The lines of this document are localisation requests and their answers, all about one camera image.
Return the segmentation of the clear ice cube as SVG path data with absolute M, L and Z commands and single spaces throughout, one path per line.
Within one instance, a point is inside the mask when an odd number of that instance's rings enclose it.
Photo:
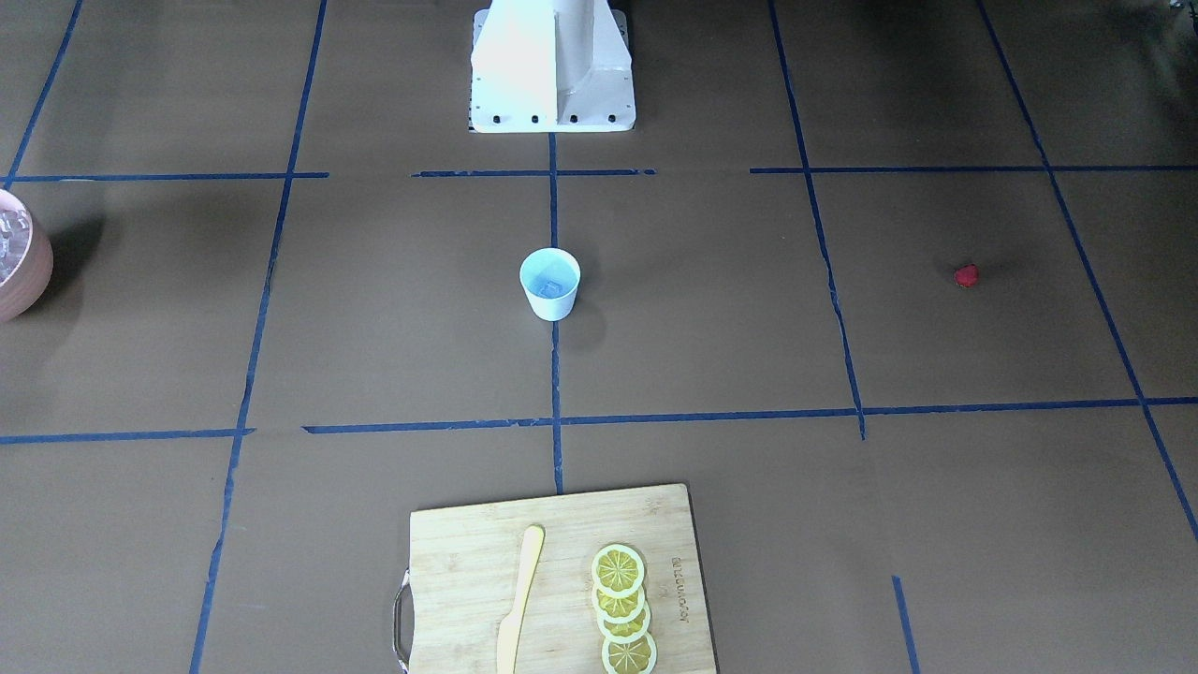
M 538 283 L 536 295 L 541 299 L 556 300 L 569 293 L 569 283 L 558 283 L 550 277 L 541 277 Z

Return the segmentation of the light blue cup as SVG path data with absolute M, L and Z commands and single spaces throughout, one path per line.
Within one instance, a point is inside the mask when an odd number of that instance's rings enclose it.
M 532 312 L 556 323 L 573 311 L 581 283 L 577 260 L 565 249 L 536 249 L 525 257 L 519 271 L 520 285 Z

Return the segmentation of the pile of ice cubes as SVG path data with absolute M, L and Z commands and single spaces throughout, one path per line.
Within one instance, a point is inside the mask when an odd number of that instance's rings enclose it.
M 1 283 L 13 277 L 34 239 L 34 221 L 26 210 L 1 211 Z

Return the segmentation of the yellow plastic knife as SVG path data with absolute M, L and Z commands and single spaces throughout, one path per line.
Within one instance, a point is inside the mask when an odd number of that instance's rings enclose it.
M 498 623 L 495 648 L 497 673 L 514 673 L 518 664 L 521 630 L 544 541 L 543 526 L 527 526 L 520 546 L 512 607 Z

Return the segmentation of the top lemon slice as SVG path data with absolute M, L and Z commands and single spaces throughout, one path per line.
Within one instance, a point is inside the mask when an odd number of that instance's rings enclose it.
M 642 555 L 624 544 L 610 544 L 597 549 L 589 571 L 595 593 L 616 600 L 640 593 L 646 578 Z

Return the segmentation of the lemon slice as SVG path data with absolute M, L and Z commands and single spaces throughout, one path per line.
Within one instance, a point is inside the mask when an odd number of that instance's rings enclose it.
M 648 603 L 629 623 L 612 623 L 609 614 L 595 611 L 595 624 L 598 624 L 604 640 L 611 640 L 613 644 L 630 644 L 643 638 L 651 632 L 651 619 L 653 619 L 653 613 L 651 613 Z
M 622 597 L 604 593 L 603 588 L 595 588 L 592 593 L 592 600 L 595 618 L 603 620 L 603 623 L 613 624 L 627 624 L 639 620 L 647 605 L 645 585 L 639 585 L 634 593 L 629 593 Z
M 635 640 L 603 640 L 603 669 L 609 674 L 653 673 L 658 661 L 657 640 L 646 633 Z
M 624 544 L 610 544 L 597 549 L 589 571 L 595 593 L 616 600 L 640 593 L 646 578 L 642 555 Z

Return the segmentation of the bamboo cutting board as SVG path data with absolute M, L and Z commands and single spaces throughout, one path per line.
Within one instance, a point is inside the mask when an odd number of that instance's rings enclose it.
M 522 535 L 534 524 L 545 541 L 514 673 L 605 673 L 589 564 L 610 544 L 642 555 L 653 673 L 718 669 L 692 499 L 680 482 L 416 511 L 394 601 L 398 669 L 497 673 L 498 623 L 512 607 Z

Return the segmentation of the bottom lemon slice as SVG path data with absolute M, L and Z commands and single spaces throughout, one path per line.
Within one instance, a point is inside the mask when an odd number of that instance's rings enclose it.
M 603 669 L 609 674 L 653 673 L 658 661 L 657 640 L 646 633 L 635 640 L 603 640 Z

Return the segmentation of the red strawberry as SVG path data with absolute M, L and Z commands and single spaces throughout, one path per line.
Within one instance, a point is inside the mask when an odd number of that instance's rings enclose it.
M 981 272 L 978 265 L 962 265 L 954 271 L 952 278 L 958 287 L 975 287 L 980 283 Z

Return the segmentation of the pink bowl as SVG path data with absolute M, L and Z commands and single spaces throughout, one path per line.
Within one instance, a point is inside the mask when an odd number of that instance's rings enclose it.
M 34 221 L 34 239 L 31 239 L 29 251 L 13 277 L 1 286 L 1 320 L 7 323 L 41 299 L 52 280 L 54 255 L 52 254 L 52 242 L 49 242 L 44 227 L 40 225 L 34 213 L 30 213 L 25 204 L 22 204 L 6 189 L 1 192 L 1 204 L 4 204 L 4 210 L 26 210 L 31 221 Z

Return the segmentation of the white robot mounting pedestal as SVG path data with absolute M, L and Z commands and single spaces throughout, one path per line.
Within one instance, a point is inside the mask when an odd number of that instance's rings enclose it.
M 607 1 L 492 1 L 474 13 L 468 128 L 615 133 L 636 125 L 633 43 Z

